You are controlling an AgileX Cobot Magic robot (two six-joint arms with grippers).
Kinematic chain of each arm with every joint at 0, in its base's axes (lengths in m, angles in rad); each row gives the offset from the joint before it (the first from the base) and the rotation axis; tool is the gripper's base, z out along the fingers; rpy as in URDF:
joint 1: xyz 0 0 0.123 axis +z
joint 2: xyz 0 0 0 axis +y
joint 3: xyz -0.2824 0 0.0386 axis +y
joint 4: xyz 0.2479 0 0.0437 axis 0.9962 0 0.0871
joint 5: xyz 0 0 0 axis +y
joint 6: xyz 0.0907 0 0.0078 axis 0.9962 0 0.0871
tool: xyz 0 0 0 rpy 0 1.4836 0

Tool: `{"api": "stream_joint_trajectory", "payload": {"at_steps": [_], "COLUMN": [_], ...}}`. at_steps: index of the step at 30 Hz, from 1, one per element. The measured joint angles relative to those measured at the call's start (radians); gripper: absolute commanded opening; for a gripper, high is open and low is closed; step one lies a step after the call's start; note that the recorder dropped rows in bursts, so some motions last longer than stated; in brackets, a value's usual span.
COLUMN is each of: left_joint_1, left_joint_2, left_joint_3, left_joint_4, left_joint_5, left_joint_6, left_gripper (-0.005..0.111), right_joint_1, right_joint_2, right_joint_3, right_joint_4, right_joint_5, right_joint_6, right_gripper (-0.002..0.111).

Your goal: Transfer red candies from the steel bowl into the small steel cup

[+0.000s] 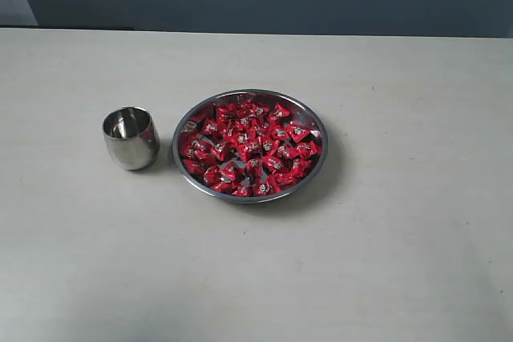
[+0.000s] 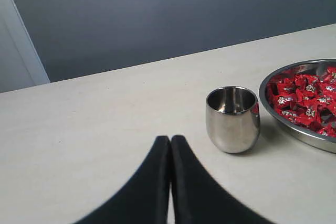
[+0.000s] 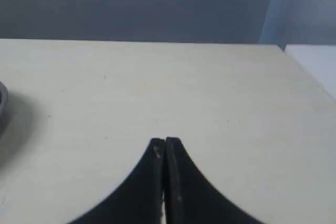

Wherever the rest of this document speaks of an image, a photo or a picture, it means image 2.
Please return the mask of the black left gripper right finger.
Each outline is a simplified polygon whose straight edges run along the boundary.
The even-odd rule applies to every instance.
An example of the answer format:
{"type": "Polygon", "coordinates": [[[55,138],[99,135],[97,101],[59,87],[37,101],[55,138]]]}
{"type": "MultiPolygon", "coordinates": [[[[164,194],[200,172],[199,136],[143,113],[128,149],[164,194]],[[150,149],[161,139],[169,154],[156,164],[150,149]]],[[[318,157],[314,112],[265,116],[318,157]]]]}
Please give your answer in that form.
{"type": "Polygon", "coordinates": [[[200,163],[184,136],[173,136],[171,149],[176,223],[271,223],[229,194],[200,163]]]}

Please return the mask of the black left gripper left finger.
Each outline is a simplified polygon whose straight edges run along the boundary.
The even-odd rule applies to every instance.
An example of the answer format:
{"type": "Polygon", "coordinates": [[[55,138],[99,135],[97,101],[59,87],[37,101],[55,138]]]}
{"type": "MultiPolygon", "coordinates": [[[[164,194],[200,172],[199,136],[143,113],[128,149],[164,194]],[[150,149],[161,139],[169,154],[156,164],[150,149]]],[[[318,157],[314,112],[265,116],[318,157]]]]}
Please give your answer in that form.
{"type": "Polygon", "coordinates": [[[127,183],[77,223],[167,223],[170,140],[158,136],[127,183]]]}

